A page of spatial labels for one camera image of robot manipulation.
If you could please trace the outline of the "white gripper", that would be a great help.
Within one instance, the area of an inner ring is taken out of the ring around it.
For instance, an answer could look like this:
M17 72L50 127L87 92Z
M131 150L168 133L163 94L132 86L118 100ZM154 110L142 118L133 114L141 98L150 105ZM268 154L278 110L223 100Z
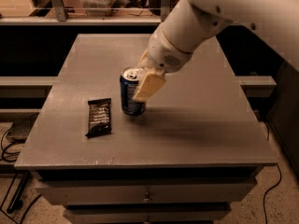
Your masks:
M160 70L147 70L141 78L133 95L133 100L145 103L165 83L164 73L174 73L180 70L192 57L194 46L187 38L177 35L174 39L167 36L164 24L161 23L151 35L147 49L141 55L138 67L155 67Z

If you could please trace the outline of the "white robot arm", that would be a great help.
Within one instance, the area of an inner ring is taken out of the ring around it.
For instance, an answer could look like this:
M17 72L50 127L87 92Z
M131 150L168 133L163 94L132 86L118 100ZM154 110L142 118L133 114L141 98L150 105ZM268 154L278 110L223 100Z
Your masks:
M299 67L299 0L179 0L149 39L138 66L145 70L133 99L147 101L206 40L240 24L294 68Z

